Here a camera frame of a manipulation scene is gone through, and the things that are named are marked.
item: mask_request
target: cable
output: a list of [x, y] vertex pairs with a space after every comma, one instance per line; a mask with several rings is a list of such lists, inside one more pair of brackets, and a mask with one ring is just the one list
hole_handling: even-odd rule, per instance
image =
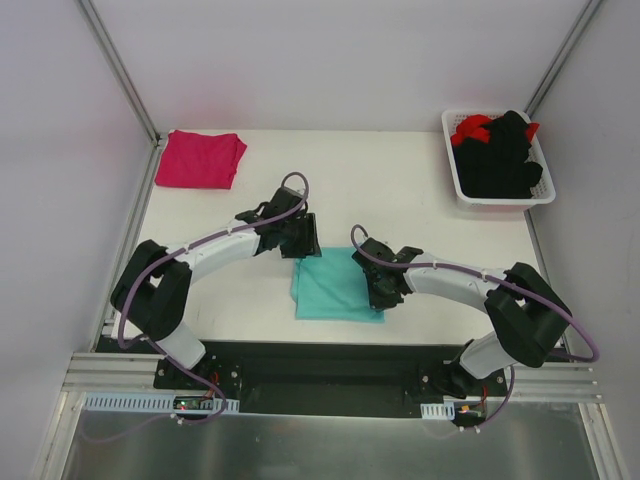
[[[126, 320], [127, 317], [129, 315], [129, 309], [131, 308], [131, 303], [133, 302], [133, 298], [135, 297], [138, 288], [140, 288], [140, 285], [142, 285], [142, 283], [149, 277], [149, 275], [151, 275], [151, 273], [158, 268], [160, 265], [163, 265], [164, 263], [182, 255], [183, 253], [188, 253], [188, 250], [192, 250], [194, 248], [197, 248], [201, 245], [204, 245], [205, 243], [209, 243], [213, 240], [216, 240], [217, 238], [223, 237], [224, 235], [230, 235], [232, 233], [235, 232], [240, 232], [242, 230], [248, 230], [248, 229], [255, 229], [264, 225], [269, 225], [270, 223], [274, 223], [274, 222], [278, 222], [284, 218], [287, 218], [290, 215], [293, 215], [294, 213], [296, 213], [298, 210], [302, 209], [308, 198], [309, 198], [309, 181], [307, 180], [307, 178], [300, 172], [291, 172], [288, 173], [283, 179], [282, 182], [280, 184], [281, 187], [284, 187], [287, 180], [289, 180], [291, 177], [299, 177], [302, 182], [304, 183], [304, 192], [302, 194], [302, 199], [300, 200], [300, 202], [298, 202], [298, 204], [295, 207], [290, 208], [289, 210], [287, 210], [286, 212], [283, 212], [279, 215], [276, 215], [275, 217], [271, 217], [271, 218], [267, 218], [264, 220], [260, 220], [258, 222], [255, 223], [249, 223], [249, 224], [245, 224], [245, 225], [238, 225], [237, 227], [232, 228], [231, 230], [220, 230], [218, 232], [212, 233], [211, 235], [207, 235], [206, 237], [203, 237], [199, 240], [194, 241], [193, 243], [189, 244], [187, 248], [179, 248], [178, 250], [176, 250], [175, 252], [171, 252], [167, 255], [165, 255], [164, 257], [156, 260], [155, 262], [153, 262], [151, 265], [149, 265], [147, 268], [145, 268], [142, 273], [140, 273], [140, 275], [138, 275], [138, 278], [136, 278], [135, 282], [133, 282], [133, 285], [131, 286], [131, 290], [129, 290], [129, 294], [127, 295], [127, 298], [125, 299], [124, 305], [122, 307], [122, 311], [120, 313], [120, 324], [118, 325], [118, 345], [120, 346], [121, 349], [123, 350], [127, 350], [129, 348], [131, 348], [133, 345], [135, 345], [136, 343], [138, 343], [140, 340], [146, 340], [147, 343], [149, 343], [149, 345], [151, 345], [151, 347], [153, 347], [154, 350], [156, 350], [159, 354], [163, 355], [167, 361], [169, 363], [171, 363], [174, 367], [176, 367], [178, 370], [180, 370], [182, 373], [184, 373], [185, 375], [193, 378], [194, 380], [196, 380], [197, 382], [202, 383], [203, 385], [207, 386], [209, 388], [210, 391], [215, 392], [216, 394], [218, 394], [218, 396], [220, 396], [220, 399], [222, 400], [222, 406], [220, 407], [220, 409], [211, 414], [208, 415], [207, 417], [200, 419], [200, 420], [189, 420], [186, 418], [181, 418], [181, 423], [185, 423], [187, 425], [197, 425], [197, 424], [202, 424], [202, 423], [207, 423], [210, 422], [212, 420], [214, 420], [215, 418], [217, 418], [218, 416], [220, 416], [222, 414], [222, 412], [224, 412], [224, 410], [227, 408], [227, 398], [225, 397], [224, 393], [222, 392], [222, 390], [220, 390], [220, 388], [218, 388], [218, 386], [214, 383], [214, 382], [210, 382], [209, 380], [196, 375], [195, 373], [193, 373], [191, 370], [189, 370], [188, 368], [184, 367], [182, 364], [180, 364], [180, 362], [178, 362], [176, 359], [174, 359], [173, 357], [171, 357], [169, 354], [167, 354], [167, 352], [165, 352], [160, 345], [158, 345], [156, 342], [154, 342], [153, 340], [151, 340], [150, 338], [146, 337], [144, 333], [134, 337], [132, 340], [130, 340], [129, 342], [126, 342], [124, 340], [124, 327], [126, 324]], [[112, 435], [110, 437], [106, 437], [106, 438], [99, 438], [99, 439], [95, 439], [95, 438], [91, 438], [89, 437], [86, 432], [84, 431], [84, 420], [81, 422], [80, 424], [80, 437], [83, 438], [85, 441], [89, 442], [89, 443], [109, 443], [109, 442], [113, 442], [115, 440], [118, 440], [120, 438], [126, 437], [127, 435], [130, 435], [131, 433], [155, 422], [156, 420], [160, 420], [161, 418], [169, 418], [169, 416], [167, 416], [167, 414], [161, 414], [161, 415], [155, 415], [151, 418], [148, 418], [147, 420], [139, 423], [138, 425], [131, 427], [123, 432], [120, 432], [116, 435]]]
[[[367, 252], [362, 250], [362, 248], [360, 247], [360, 245], [356, 241], [356, 238], [355, 238], [356, 230], [362, 231], [362, 233], [365, 235], [365, 237], [369, 236], [369, 234], [367, 233], [367, 231], [364, 229], [364, 227], [362, 225], [357, 225], [356, 224], [351, 228], [351, 243], [353, 244], [355, 249], [358, 251], [358, 253], [360, 253], [363, 257], [367, 258], [368, 260], [370, 260], [370, 261], [372, 261], [374, 263], [377, 263], [378, 265], [381, 265], [383, 267], [388, 267], [388, 268], [432, 268], [433, 267], [433, 263], [431, 263], [431, 262], [427, 262], [427, 263], [391, 263], [391, 262], [385, 262], [384, 260], [380, 260], [379, 258], [376, 258], [376, 257], [374, 257], [372, 255], [369, 255]], [[516, 285], [514, 283], [507, 282], [506, 280], [502, 280], [501, 278], [494, 277], [493, 275], [484, 275], [482, 272], [479, 272], [479, 271], [474, 270], [474, 269], [469, 268], [469, 267], [463, 267], [462, 265], [455, 265], [455, 264], [452, 264], [452, 263], [440, 263], [440, 262], [438, 262], [438, 268], [444, 268], [444, 269], [447, 269], [447, 270], [455, 270], [457, 272], [466, 273], [467, 275], [471, 275], [472, 277], [476, 277], [476, 278], [483, 278], [484, 277], [484, 279], [486, 279], [486, 280], [488, 280], [490, 282], [497, 283], [498, 285], [500, 285], [502, 287], [508, 288], [509, 290], [512, 290], [512, 291], [514, 291], [516, 293], [519, 293], [520, 295], [523, 295], [523, 296], [525, 296], [525, 297], [527, 297], [527, 298], [529, 298], [531, 300], [534, 300], [534, 301], [544, 305], [548, 309], [550, 309], [553, 312], [555, 312], [558, 315], [560, 315], [564, 321], [566, 321], [569, 325], [571, 325], [575, 329], [575, 331], [578, 332], [578, 334], [582, 337], [582, 339], [585, 341], [585, 343], [591, 349], [591, 357], [582, 357], [582, 356], [578, 356], [578, 355], [571, 355], [571, 354], [568, 354], [568, 353], [563, 352], [563, 351], [553, 350], [551, 352], [551, 355], [553, 355], [554, 357], [566, 358], [568, 360], [576, 360], [576, 361], [584, 362], [584, 363], [594, 363], [594, 362], [597, 362], [600, 359], [600, 350], [596, 346], [593, 338], [591, 338], [591, 335], [589, 335], [587, 333], [587, 331], [582, 327], [582, 325], [580, 325], [580, 323], [578, 323], [578, 321], [576, 321], [570, 314], [568, 314], [564, 309], [562, 309], [561, 307], [559, 307], [558, 305], [556, 305], [552, 301], [547, 300], [546, 298], [538, 295], [535, 292], [527, 290], [526, 288], [519, 287], [518, 285]]]

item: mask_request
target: turquoise towel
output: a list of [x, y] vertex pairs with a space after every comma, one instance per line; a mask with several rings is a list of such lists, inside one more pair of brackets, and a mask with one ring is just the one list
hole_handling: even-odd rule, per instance
[[367, 280], [353, 261], [353, 247], [323, 248], [322, 257], [296, 260], [291, 296], [296, 318], [384, 322], [384, 312], [369, 307]]

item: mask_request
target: white laundry basket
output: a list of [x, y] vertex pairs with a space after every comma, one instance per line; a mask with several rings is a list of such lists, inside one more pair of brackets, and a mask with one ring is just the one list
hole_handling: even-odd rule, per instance
[[[526, 113], [517, 110], [514, 111], [519, 113], [527, 123], [531, 122], [531, 119]], [[504, 115], [505, 113], [506, 112], [504, 110], [445, 110], [442, 114], [442, 127], [444, 129], [447, 153], [449, 154], [449, 165], [451, 166], [451, 174], [453, 175], [453, 184], [456, 189], [458, 206], [464, 210], [484, 212], [523, 212], [534, 205], [551, 203], [556, 198], [556, 190], [553, 187], [549, 168], [547, 167], [547, 162], [542, 154], [542, 149], [540, 148], [537, 136], [535, 136], [531, 142], [529, 159], [527, 161], [536, 162], [542, 166], [542, 177], [540, 178], [538, 185], [531, 189], [531, 193], [533, 194], [532, 198], [472, 198], [467, 197], [462, 193], [462, 189], [460, 188], [460, 179], [458, 178], [458, 169], [456, 168], [456, 161], [453, 156], [451, 135], [456, 132], [456, 127], [460, 125], [465, 118], [470, 117], [471, 115], [486, 115], [487, 117], [494, 119]]]

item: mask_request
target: white table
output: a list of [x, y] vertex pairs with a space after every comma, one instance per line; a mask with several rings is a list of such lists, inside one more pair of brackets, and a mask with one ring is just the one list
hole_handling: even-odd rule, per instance
[[[311, 183], [309, 210], [317, 215], [321, 247], [350, 245], [351, 226], [361, 223], [395, 251], [410, 245], [481, 267], [516, 261], [537, 267], [523, 214], [456, 207], [441, 133], [237, 133], [249, 148], [233, 188], [154, 187], [140, 241], [200, 238], [269, 200], [282, 177], [298, 170]], [[291, 185], [297, 188], [296, 182]], [[462, 344], [491, 330], [488, 317], [470, 307], [417, 294], [388, 310], [383, 324], [296, 320], [292, 270], [293, 261], [277, 250], [229, 265], [191, 288], [184, 320], [204, 340]], [[126, 331], [131, 336], [136, 330]]]

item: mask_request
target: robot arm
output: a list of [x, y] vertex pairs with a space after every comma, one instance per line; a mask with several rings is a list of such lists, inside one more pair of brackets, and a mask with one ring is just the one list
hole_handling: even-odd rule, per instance
[[[156, 268], [138, 287], [129, 309], [128, 320], [143, 334], [156, 342], [167, 354], [186, 368], [193, 368], [205, 353], [204, 345], [182, 321], [189, 287], [201, 278], [225, 265], [259, 255], [275, 247], [283, 258], [319, 256], [315, 215], [307, 207], [273, 223], [274, 218], [304, 201], [301, 194], [280, 187], [269, 202], [255, 210], [236, 215], [218, 238], [193, 245], [160, 246], [153, 240], [142, 242], [136, 248], [111, 295], [111, 304], [122, 311], [133, 284], [153, 262], [180, 248], [185, 252]], [[246, 226], [233, 231], [238, 226]]]
[[[495, 331], [467, 343], [454, 361], [430, 376], [433, 385], [443, 394], [464, 398], [479, 380], [516, 362], [540, 367], [568, 326], [560, 315], [537, 302], [483, 280], [484, 275], [490, 275], [514, 283], [541, 295], [570, 314], [551, 287], [529, 265], [516, 263], [509, 270], [469, 267], [438, 259], [413, 247], [404, 247], [394, 254], [389, 247], [373, 238], [368, 238], [360, 248], [368, 255], [356, 252], [353, 259], [364, 270], [372, 308], [393, 308], [404, 302], [403, 297], [408, 294], [426, 293], [469, 305], [489, 315]], [[392, 268], [373, 259], [432, 266]], [[474, 278], [451, 268], [438, 268], [438, 264], [481, 271], [483, 278]]]

